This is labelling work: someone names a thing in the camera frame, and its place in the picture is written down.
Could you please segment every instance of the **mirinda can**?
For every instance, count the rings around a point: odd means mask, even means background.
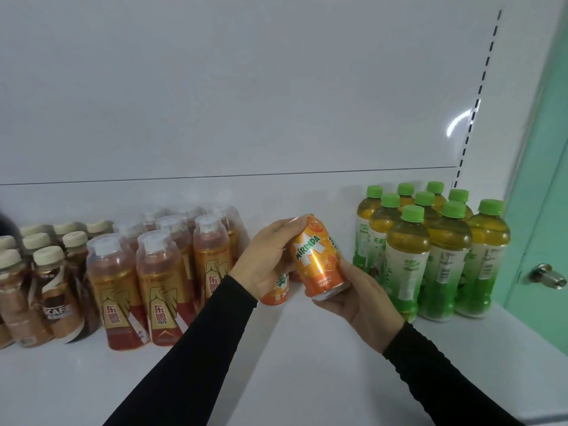
[[[304,231],[292,239],[290,253],[310,298],[322,301],[349,286],[339,270],[339,251],[313,214]]]
[[[267,295],[263,296],[260,301],[265,305],[278,306],[288,300],[289,288],[288,274],[283,274],[278,282],[272,287],[272,290]]]

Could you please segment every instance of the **person's right hand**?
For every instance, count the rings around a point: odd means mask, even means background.
[[[347,320],[365,343],[382,354],[402,329],[404,319],[372,277],[344,258],[340,267],[351,287],[324,301],[313,302]]]

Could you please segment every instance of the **green bottle cap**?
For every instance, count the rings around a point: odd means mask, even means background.
[[[419,191],[416,193],[414,203],[421,204],[422,206],[432,206],[434,204],[434,193],[429,191]]]
[[[502,200],[483,199],[479,203],[479,212],[486,215],[501,215],[505,203]]]
[[[367,197],[378,199],[383,195],[383,187],[380,185],[369,185],[367,187]]]
[[[401,204],[401,197],[397,193],[384,193],[380,200],[385,208],[397,208]]]
[[[440,180],[431,180],[426,186],[426,191],[434,194],[442,194],[444,192],[444,183]]]
[[[402,182],[398,185],[396,192],[401,196],[411,196],[414,193],[414,184],[410,182]]]
[[[422,222],[424,220],[424,208],[415,204],[408,204],[402,208],[402,217],[408,222]]]
[[[442,215],[448,218],[462,219],[465,217],[465,203],[461,201],[447,201],[442,207]]]
[[[469,191],[460,190],[459,188],[452,188],[450,190],[450,194],[448,195],[448,200],[465,203],[469,200]]]

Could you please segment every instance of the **door knob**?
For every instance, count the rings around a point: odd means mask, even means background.
[[[542,263],[532,268],[529,272],[529,279],[532,282],[540,282],[541,284],[559,290],[566,285],[566,279],[552,270],[550,264]]]

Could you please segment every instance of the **hand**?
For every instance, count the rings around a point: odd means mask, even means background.
[[[260,230],[229,275],[255,299],[268,294],[283,273],[295,269],[286,244],[306,228],[307,217],[279,220]]]
[[[404,319],[373,278],[344,258],[340,267],[351,287],[330,299],[313,302],[347,320],[367,345],[382,354],[402,329]]]

